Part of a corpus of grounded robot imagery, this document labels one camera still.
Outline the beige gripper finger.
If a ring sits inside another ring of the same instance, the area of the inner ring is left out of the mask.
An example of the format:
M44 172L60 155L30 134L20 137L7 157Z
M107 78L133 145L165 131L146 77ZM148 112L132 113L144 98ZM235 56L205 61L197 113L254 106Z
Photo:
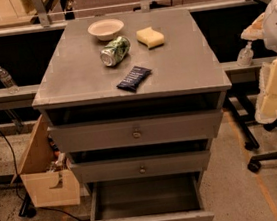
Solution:
M277 57L272 63L263 63L259 76L255 120L271 124L277 119Z
M257 39L263 39L263 20L264 13L261 13L251 25L249 25L244 31L241 33L241 38L247 41L257 41Z

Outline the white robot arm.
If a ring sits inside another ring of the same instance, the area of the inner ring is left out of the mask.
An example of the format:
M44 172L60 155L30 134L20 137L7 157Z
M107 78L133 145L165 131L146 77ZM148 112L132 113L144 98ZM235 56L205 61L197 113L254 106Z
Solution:
M262 39L268 50L277 53L277 0L268 3L265 12L244 29L241 38L248 41ZM260 70L255 120L260 124L271 124L277 119L277 57L271 63L263 63Z

